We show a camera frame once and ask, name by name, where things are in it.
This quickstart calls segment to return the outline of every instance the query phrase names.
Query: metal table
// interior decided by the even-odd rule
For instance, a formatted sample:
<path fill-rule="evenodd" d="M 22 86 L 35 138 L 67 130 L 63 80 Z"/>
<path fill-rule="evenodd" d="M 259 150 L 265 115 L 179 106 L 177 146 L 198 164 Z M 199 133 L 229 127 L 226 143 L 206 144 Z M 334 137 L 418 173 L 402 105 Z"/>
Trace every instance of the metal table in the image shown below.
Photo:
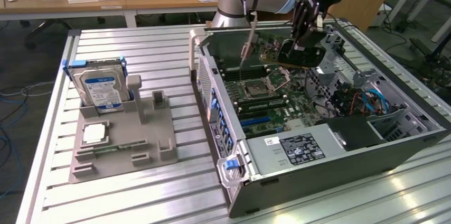
<path fill-rule="evenodd" d="M 229 218 L 189 78 L 189 31 L 195 27 L 205 26 L 87 30 L 69 37 L 63 59 L 125 55 L 129 72 L 139 73 L 145 80 L 143 95 L 165 89 L 181 162 L 69 184 L 81 98 L 61 70 L 18 223 L 450 223 L 450 138 L 387 173 L 250 216 Z M 349 31 L 451 120 L 451 108 L 437 95 L 358 30 Z M 351 46 L 345 48 L 358 67 L 373 66 Z"/>

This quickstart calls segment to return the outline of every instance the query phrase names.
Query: motherboard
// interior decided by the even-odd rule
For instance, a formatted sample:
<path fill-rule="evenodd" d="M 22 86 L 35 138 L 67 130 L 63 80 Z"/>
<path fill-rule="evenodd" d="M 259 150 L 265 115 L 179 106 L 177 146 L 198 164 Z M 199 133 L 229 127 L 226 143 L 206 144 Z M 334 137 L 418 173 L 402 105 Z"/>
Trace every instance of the motherboard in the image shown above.
<path fill-rule="evenodd" d="M 299 70 L 269 65 L 242 72 L 229 70 L 225 79 L 247 138 L 310 127 L 321 120 Z"/>

